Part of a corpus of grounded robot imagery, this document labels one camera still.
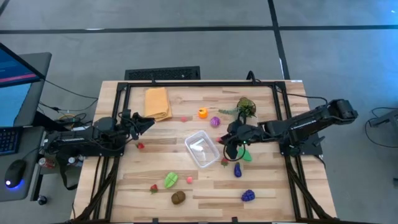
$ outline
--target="folded cloth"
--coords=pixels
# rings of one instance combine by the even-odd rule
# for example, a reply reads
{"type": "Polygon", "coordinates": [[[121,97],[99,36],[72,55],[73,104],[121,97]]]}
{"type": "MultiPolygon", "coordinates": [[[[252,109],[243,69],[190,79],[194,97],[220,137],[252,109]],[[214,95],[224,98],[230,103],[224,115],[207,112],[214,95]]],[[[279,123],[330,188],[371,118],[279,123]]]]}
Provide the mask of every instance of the folded cloth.
{"type": "Polygon", "coordinates": [[[161,121],[172,117],[166,88],[150,88],[145,92],[145,117],[161,121]]]}

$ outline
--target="orange toy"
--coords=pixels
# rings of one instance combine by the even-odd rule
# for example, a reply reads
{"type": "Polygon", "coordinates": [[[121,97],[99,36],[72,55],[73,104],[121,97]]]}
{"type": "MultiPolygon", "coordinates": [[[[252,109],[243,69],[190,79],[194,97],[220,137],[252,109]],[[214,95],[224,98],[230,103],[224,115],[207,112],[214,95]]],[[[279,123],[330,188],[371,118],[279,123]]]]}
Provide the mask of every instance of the orange toy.
{"type": "Polygon", "coordinates": [[[199,118],[201,118],[201,119],[207,118],[207,116],[208,116],[207,109],[206,109],[206,108],[199,108],[199,110],[198,110],[198,116],[199,116],[199,118]]]}

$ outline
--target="monitor screen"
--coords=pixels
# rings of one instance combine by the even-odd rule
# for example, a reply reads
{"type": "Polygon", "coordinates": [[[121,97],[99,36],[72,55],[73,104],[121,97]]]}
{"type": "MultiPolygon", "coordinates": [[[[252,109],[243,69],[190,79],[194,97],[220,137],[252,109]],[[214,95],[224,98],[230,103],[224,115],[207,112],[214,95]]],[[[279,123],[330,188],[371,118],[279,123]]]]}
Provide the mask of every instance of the monitor screen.
{"type": "Polygon", "coordinates": [[[0,44],[0,87],[37,82],[41,77],[36,69],[0,44]]]}

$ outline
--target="concrete floor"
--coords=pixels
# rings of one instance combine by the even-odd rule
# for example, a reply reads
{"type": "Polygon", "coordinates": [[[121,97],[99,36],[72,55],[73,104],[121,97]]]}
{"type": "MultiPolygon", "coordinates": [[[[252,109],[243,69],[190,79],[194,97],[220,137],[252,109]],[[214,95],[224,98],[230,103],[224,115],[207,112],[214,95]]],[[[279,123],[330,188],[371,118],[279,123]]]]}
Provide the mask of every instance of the concrete floor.
{"type": "MultiPolygon", "coordinates": [[[[396,1],[274,2],[280,26],[398,23],[396,1]]],[[[0,30],[271,25],[265,0],[10,0],[0,17],[0,30]]],[[[398,189],[392,178],[398,177],[398,149],[370,143],[364,124],[372,108],[398,106],[398,30],[300,30],[281,36],[290,77],[304,81],[307,95],[348,99],[359,113],[353,124],[321,132],[339,218],[396,223],[398,189]]],[[[241,79],[248,70],[261,79],[282,78],[273,31],[3,34],[0,41],[18,54],[51,52],[48,79],[90,96],[98,95],[103,80],[122,80],[132,68],[199,65],[202,79],[241,79]]],[[[45,85],[42,101],[70,109],[90,103],[51,85],[45,85]]],[[[311,100],[310,106],[320,103],[311,100]]],[[[87,111],[89,117],[94,110],[87,111]]],[[[389,125],[370,131],[375,141],[398,145],[389,125]]],[[[42,194],[52,199],[48,205],[0,203],[2,223],[67,220],[75,193],[65,190],[59,175],[45,177],[43,185],[42,194]]]]}

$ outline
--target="wooden tabletop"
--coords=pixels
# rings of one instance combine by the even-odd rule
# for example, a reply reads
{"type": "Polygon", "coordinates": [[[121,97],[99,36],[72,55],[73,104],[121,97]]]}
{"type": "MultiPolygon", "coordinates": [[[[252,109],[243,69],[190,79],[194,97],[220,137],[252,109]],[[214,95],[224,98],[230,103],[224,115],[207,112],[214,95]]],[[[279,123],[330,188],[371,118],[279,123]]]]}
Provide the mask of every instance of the wooden tabletop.
{"type": "MultiPolygon", "coordinates": [[[[94,120],[111,116],[117,84],[116,81],[103,82],[94,120]]],[[[288,93],[305,94],[302,82],[286,81],[286,85],[288,93]]],[[[142,115],[146,89],[148,87],[132,88],[129,102],[129,108],[142,115]]],[[[240,178],[233,174],[234,163],[224,168],[220,164],[221,158],[200,169],[184,145],[185,138],[200,130],[206,131],[214,142],[226,134],[233,117],[220,114],[218,110],[233,109],[242,96],[257,106],[257,118],[249,119],[249,124],[277,119],[271,89],[266,86],[221,86],[167,87],[167,90],[173,117],[156,123],[140,137],[138,142],[144,143],[144,149],[138,150],[134,141],[126,146],[119,166],[111,221],[149,222],[159,218],[161,222],[230,222],[231,217],[253,222],[295,220],[285,162],[277,143],[257,143],[247,147],[253,161],[240,161],[243,172],[240,178]],[[197,116],[201,107],[208,108],[207,119],[197,116]],[[186,123],[180,121],[182,116],[188,118],[186,123]],[[221,118],[218,128],[210,126],[209,120],[213,116],[221,118]],[[165,189],[164,178],[169,172],[177,173],[178,181],[172,188],[165,189]],[[188,176],[193,177],[192,184],[186,182],[188,176]],[[159,192],[151,195],[149,188],[154,184],[159,192]],[[247,189],[255,192],[256,199],[242,202],[242,193],[247,189]],[[186,200],[174,205],[170,198],[178,190],[185,192],[186,200]]],[[[309,110],[306,98],[289,96],[289,102],[293,116],[309,110]]],[[[215,145],[222,155],[223,146],[215,145]]],[[[84,161],[75,198],[77,215],[90,201],[97,160],[97,157],[90,157],[84,161]]],[[[309,191],[325,211],[335,217],[323,164],[313,156],[302,156],[302,160],[309,191]]],[[[297,192],[305,217],[302,195],[299,190],[297,192]]],[[[107,198],[108,193],[105,193],[100,217],[104,217],[107,198]]]]}

